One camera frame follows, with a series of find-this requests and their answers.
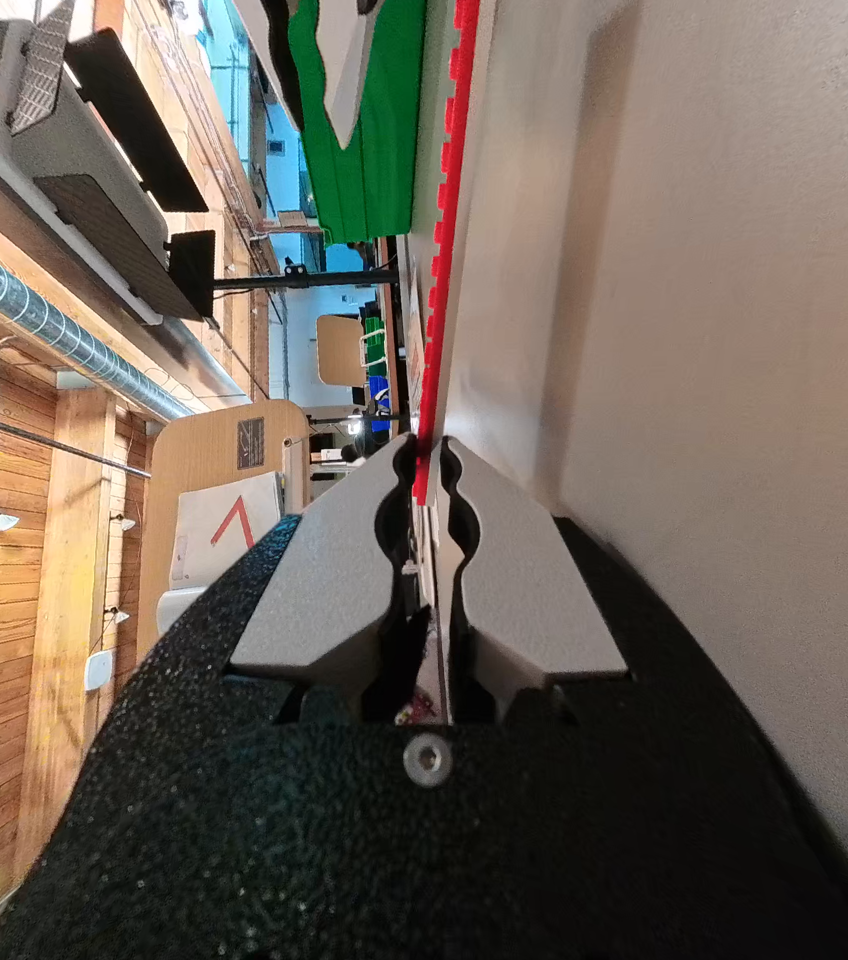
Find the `green storage bin stack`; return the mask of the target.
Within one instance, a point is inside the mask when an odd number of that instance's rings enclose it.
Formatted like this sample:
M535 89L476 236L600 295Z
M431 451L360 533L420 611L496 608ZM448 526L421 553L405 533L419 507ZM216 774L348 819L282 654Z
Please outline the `green storage bin stack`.
M369 378L386 378L389 375L386 324L379 315L367 315L361 318L361 327L358 343L361 366Z

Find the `green plastic bin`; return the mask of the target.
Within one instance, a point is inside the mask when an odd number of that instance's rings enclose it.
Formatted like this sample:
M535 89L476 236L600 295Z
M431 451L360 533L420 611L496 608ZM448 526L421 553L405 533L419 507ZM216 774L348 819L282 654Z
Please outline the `green plastic bin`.
M345 148L322 103L319 6L299 3L289 19L288 43L301 91L302 149L325 243L406 234L413 212L426 4L382 4L357 123Z

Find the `black label sticker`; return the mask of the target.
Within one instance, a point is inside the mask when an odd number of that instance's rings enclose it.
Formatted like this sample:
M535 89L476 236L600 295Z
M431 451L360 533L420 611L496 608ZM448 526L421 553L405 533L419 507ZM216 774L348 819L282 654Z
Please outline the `black label sticker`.
M236 451L240 472L259 470L266 465L266 420L263 416L251 416L237 422Z

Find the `light wooden board stand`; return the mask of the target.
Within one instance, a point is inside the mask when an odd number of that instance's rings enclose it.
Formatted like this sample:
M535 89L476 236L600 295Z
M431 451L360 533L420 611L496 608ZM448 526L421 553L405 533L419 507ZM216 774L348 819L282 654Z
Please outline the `light wooden board stand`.
M266 462L263 468L237 469L236 425L264 417ZM262 400L167 424L153 443L150 479L142 523L136 661L140 663L158 640L157 604L166 591L182 494L213 488L266 473L284 472L286 441L301 467L298 485L303 502L310 497L306 460L310 423L303 410L285 399Z

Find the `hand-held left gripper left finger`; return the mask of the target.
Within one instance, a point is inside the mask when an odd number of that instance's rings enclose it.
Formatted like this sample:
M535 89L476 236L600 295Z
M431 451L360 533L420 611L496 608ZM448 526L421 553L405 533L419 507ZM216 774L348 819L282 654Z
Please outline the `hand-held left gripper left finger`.
M360 698L403 611L417 439L402 434L301 515L230 656L238 675L334 687Z

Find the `black light stand pole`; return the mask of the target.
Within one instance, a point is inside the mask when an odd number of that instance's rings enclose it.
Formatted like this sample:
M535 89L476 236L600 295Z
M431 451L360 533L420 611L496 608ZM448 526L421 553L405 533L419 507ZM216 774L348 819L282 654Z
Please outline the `black light stand pole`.
M337 286L394 285L399 284L399 281L399 270L396 269L310 272L303 265L290 265L282 273L216 279L212 289L214 293L223 295L257 290L279 292Z

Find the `grey studio light panel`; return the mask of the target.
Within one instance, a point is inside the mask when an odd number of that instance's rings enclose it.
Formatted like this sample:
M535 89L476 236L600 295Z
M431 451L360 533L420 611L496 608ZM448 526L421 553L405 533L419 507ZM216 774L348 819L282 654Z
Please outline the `grey studio light panel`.
M118 34L70 39L74 2L0 18L0 190L140 323L213 312L209 208Z

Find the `silver ventilation duct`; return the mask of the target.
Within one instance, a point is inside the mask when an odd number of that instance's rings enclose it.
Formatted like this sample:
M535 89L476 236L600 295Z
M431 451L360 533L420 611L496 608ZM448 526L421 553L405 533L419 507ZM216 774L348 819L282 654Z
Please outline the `silver ventilation duct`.
M101 383L164 422L193 414L141 369L1 265L0 319L58 354L82 377Z

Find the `lego instruction booklet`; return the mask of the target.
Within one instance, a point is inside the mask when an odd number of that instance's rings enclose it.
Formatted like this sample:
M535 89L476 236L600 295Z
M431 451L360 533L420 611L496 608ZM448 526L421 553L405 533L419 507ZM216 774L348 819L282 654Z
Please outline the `lego instruction booklet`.
M277 472L180 494L168 588L210 586L282 517L283 487Z

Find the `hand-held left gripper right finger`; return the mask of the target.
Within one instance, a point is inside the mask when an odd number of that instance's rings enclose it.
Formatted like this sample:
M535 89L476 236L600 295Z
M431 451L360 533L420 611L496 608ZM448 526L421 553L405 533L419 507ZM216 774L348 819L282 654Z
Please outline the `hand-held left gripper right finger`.
M503 718L525 690L620 680L629 668L558 523L457 438L440 474L454 571L449 697L454 718Z

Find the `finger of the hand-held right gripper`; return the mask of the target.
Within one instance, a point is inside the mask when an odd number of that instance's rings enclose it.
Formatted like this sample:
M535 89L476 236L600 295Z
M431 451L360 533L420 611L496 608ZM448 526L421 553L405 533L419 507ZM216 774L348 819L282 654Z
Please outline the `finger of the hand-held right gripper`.
M302 132L300 80L289 34L298 1L235 1L234 6L277 102L294 129Z
M324 68L323 107L338 147L358 122L379 1L319 1L314 37Z

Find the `red and white lego assembly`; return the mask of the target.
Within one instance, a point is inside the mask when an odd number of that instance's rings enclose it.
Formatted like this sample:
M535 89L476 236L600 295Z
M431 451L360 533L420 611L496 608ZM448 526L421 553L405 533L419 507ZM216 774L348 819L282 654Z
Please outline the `red and white lego assembly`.
M428 5L417 134L410 277L421 296L425 360L418 425L419 506L437 498L471 201L497 2Z

